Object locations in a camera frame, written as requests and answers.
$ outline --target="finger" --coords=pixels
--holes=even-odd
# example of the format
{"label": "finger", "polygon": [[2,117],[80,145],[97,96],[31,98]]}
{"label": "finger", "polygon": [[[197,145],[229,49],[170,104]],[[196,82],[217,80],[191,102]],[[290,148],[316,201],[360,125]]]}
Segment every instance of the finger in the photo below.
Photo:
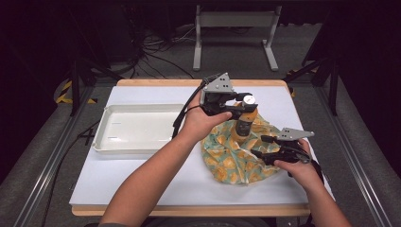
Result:
{"label": "finger", "polygon": [[293,170],[293,164],[281,160],[274,161],[274,165],[288,172],[291,172]]}
{"label": "finger", "polygon": [[298,143],[301,145],[301,148],[306,151],[307,153],[310,153],[310,146],[309,143],[305,139],[299,139]]}
{"label": "finger", "polygon": [[231,112],[224,112],[224,113],[219,113],[217,115],[211,116],[210,117],[210,123],[213,124],[214,126],[223,123],[224,121],[230,119],[233,116]]}
{"label": "finger", "polygon": [[188,104],[188,108],[198,106],[201,103],[201,91],[198,91],[197,94],[192,98],[191,102]]}

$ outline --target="bottle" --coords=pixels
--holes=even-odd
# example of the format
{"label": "bottle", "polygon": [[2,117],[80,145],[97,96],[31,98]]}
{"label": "bottle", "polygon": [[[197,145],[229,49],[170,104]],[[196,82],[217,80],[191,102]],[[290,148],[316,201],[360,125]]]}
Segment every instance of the bottle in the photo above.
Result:
{"label": "bottle", "polygon": [[[243,106],[254,103],[255,99],[253,96],[245,96],[242,101]],[[240,146],[248,139],[251,133],[252,123],[256,119],[257,113],[257,108],[255,108],[252,113],[243,113],[231,128],[231,137]]]}

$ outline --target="wooden table edge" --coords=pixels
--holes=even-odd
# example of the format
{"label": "wooden table edge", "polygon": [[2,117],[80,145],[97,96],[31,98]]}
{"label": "wooden table edge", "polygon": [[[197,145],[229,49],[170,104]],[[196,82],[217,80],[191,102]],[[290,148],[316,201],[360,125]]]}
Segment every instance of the wooden table edge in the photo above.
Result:
{"label": "wooden table edge", "polygon": [[[233,86],[284,86],[281,79],[231,79]],[[199,86],[201,79],[121,79],[117,86]]]}
{"label": "wooden table edge", "polygon": [[[73,205],[75,216],[103,216],[106,205]],[[304,217],[310,214],[305,204],[156,206],[151,217]]]}

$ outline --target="floral cloth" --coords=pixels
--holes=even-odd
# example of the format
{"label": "floral cloth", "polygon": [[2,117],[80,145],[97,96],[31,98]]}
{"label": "floral cloth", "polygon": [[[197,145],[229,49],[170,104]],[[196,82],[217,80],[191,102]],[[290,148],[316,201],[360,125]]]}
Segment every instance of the floral cloth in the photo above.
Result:
{"label": "floral cloth", "polygon": [[201,141],[203,161],[214,178],[222,183],[253,183],[276,173],[278,167],[266,166],[251,153],[251,149],[263,153],[277,152],[279,150],[277,144],[262,142],[260,136],[276,136],[280,131],[258,114],[253,121],[250,136],[239,145],[231,136],[235,122],[231,120],[215,126]]}

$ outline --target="hand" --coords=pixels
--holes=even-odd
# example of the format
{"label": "hand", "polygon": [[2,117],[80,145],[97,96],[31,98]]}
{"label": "hand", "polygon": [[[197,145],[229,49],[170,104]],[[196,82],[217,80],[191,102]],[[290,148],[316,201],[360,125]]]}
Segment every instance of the hand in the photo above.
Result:
{"label": "hand", "polygon": [[[310,146],[309,143],[306,142],[304,139],[300,139],[299,144],[301,148],[310,154]],[[319,178],[318,173],[316,172],[315,168],[311,163],[303,164],[301,162],[298,163],[287,163],[284,161],[276,160],[274,165],[280,167],[289,173],[291,173],[292,177],[300,184],[305,190],[308,188],[313,188],[317,184],[321,184],[322,181]]]}
{"label": "hand", "polygon": [[192,101],[189,103],[187,107],[187,110],[189,111],[186,113],[183,128],[180,131],[180,133],[184,133],[185,136],[189,136],[195,142],[198,142],[206,137],[213,127],[230,119],[233,115],[230,112],[225,112],[209,116],[201,107],[199,107],[200,101],[201,91],[199,91],[195,95],[194,99],[192,99]]}

